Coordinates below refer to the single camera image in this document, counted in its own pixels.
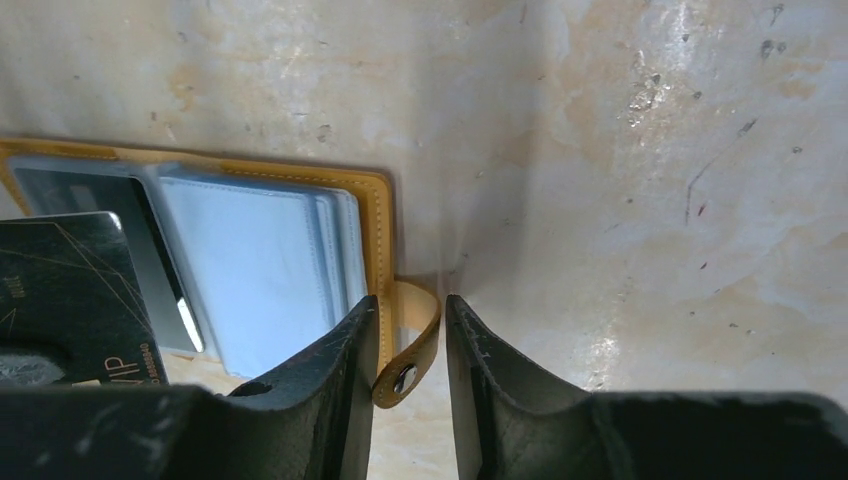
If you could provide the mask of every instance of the gold lettering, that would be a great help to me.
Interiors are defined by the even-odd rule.
[[[131,383],[133,385],[141,385],[144,383],[144,380],[127,380],[125,378],[116,378],[112,380],[112,383]]]
[[[103,361],[103,365],[106,367],[106,370],[112,371],[112,370],[118,370],[118,369],[121,369],[121,368],[132,368],[132,367],[135,367],[137,364],[135,364],[135,363],[124,364],[124,361],[121,360],[118,357],[109,357],[109,358],[107,358],[106,360]]]
[[[124,370],[123,372],[110,373],[110,374],[109,374],[109,378],[112,378],[112,377],[123,377],[124,375],[129,375],[129,374],[131,374],[131,373],[138,373],[138,372],[140,372],[140,371],[141,371],[141,370],[139,370],[139,369],[137,369],[137,368],[136,368],[135,370]]]
[[[9,294],[12,295],[12,298],[26,297],[26,291],[24,291],[24,284],[21,282],[20,276],[4,277],[3,283],[6,284],[6,288],[9,289]]]

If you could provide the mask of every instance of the marble surface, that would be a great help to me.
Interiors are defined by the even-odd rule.
[[[572,383],[848,405],[846,24],[843,0],[5,2],[0,132],[383,169],[400,271]],[[372,478],[455,476],[443,357],[373,439]]]

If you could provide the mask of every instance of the metal snap fastener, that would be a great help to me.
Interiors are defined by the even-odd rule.
[[[412,386],[412,383],[415,381],[415,376],[418,373],[418,367],[413,364],[409,364],[403,367],[403,370],[398,374],[397,380],[395,380],[394,391],[398,395],[401,395],[405,391],[409,390],[409,387]]]

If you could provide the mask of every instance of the yellow leather card holder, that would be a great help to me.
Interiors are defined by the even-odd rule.
[[[27,214],[31,213],[30,208],[7,164],[9,157],[20,154],[137,164],[179,162],[230,175],[347,190],[359,202],[368,293],[376,295],[379,304],[379,374],[372,390],[374,404],[382,408],[398,404],[433,363],[438,346],[440,303],[429,291],[395,279],[392,192],[385,176],[373,172],[220,158],[179,151],[38,139],[0,140],[0,180]],[[409,347],[397,352],[396,337],[401,326],[422,333]]]

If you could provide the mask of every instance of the black card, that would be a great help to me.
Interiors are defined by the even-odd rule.
[[[50,352],[59,383],[167,383],[117,215],[0,222],[0,346]]]
[[[187,330],[196,331],[191,316],[180,314],[182,288],[138,179],[122,165],[97,160],[24,155],[11,157],[9,164],[36,215],[118,214],[157,343],[164,348],[203,351],[199,335],[192,337]]]

